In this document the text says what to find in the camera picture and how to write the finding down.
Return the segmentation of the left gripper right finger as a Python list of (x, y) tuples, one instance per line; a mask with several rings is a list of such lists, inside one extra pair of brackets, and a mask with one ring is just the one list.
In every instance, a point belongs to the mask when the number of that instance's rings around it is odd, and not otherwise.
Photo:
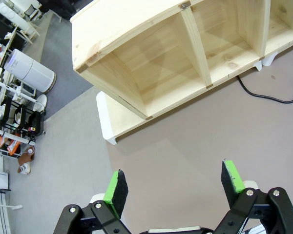
[(215, 234), (240, 234), (249, 219), (258, 219), (268, 234), (293, 234), (293, 205), (284, 188), (264, 193), (247, 187), (232, 160), (222, 161), (221, 182), (230, 210)]

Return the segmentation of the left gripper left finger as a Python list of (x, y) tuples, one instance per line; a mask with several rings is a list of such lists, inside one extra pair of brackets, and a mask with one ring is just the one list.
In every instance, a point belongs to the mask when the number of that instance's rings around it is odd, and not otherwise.
[(55, 234), (91, 234), (102, 230), (105, 234), (129, 234), (121, 221), (128, 195), (126, 177), (121, 169), (113, 173), (103, 198), (96, 198), (86, 207), (69, 204), (63, 208)]

